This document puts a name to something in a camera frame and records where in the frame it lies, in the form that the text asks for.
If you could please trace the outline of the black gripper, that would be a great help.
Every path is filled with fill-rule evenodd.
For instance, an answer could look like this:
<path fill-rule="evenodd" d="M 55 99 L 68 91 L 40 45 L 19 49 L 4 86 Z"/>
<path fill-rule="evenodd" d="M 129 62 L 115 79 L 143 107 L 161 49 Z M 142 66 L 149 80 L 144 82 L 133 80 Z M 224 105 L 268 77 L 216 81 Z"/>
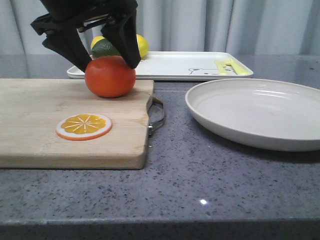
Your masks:
<path fill-rule="evenodd" d="M 141 61 L 136 31 L 135 0 L 42 0 L 48 11 L 37 17 L 31 27 L 38 35 L 46 33 L 42 45 L 85 72 L 91 61 L 77 29 L 82 32 L 95 27 L 84 23 L 99 21 L 105 24 L 102 35 L 117 49 L 126 64 L 135 69 Z"/>

